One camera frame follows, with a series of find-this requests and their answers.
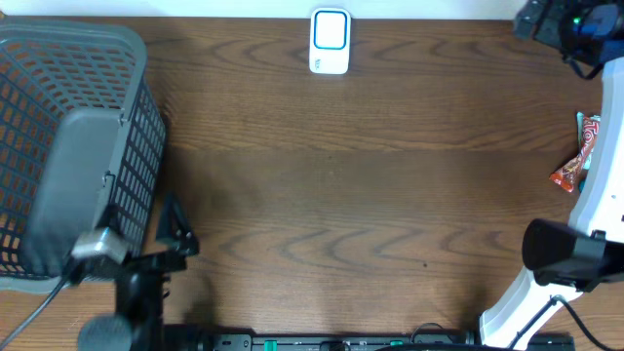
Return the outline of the red chocolate bar wrapper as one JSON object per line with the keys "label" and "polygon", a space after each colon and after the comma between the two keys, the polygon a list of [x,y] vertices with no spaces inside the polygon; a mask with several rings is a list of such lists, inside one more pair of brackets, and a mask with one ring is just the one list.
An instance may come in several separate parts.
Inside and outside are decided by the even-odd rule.
{"label": "red chocolate bar wrapper", "polygon": [[588,156],[592,156],[600,124],[600,115],[585,115],[583,121],[584,145],[582,149],[578,149],[578,154],[575,157],[550,174],[549,179],[559,185],[563,190],[572,192],[580,181],[582,173],[584,172],[583,165]]}

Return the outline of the light green wet wipes pack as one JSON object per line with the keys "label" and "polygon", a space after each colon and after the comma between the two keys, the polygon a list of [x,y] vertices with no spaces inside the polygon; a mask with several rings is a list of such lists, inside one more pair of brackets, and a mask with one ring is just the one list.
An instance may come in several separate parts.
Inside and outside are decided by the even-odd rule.
{"label": "light green wet wipes pack", "polygon": [[[581,111],[577,111],[575,118],[576,118],[576,125],[577,125],[577,144],[578,144],[578,149],[581,150],[584,145],[583,121],[585,118],[585,114]],[[588,171],[590,169],[590,166],[591,166],[591,156],[588,156],[587,160],[585,161],[585,164],[583,165],[583,170]]]}

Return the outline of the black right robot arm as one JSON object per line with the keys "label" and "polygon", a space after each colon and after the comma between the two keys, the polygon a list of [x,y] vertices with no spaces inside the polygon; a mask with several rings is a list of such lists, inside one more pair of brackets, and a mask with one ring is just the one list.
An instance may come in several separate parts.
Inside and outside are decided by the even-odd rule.
{"label": "black right robot arm", "polygon": [[560,309],[600,284],[623,279],[623,4],[527,1],[517,36],[560,52],[582,79],[602,78],[598,132],[576,159],[591,165],[567,223],[533,220],[523,240],[523,269],[479,319],[478,345],[525,350]]}

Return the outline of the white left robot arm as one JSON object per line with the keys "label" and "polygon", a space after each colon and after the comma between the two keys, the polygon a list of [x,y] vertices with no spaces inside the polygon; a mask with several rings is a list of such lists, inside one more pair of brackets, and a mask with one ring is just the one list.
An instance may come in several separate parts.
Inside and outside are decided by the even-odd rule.
{"label": "white left robot arm", "polygon": [[96,227],[74,244],[62,279],[76,286],[90,278],[115,283],[115,312],[94,317],[79,332],[79,350],[212,350],[214,339],[194,325],[166,325],[164,285],[174,272],[187,268],[186,259],[200,251],[199,241],[179,200],[169,194],[156,230],[166,248],[141,256],[130,254],[122,238],[121,209],[108,205]]}

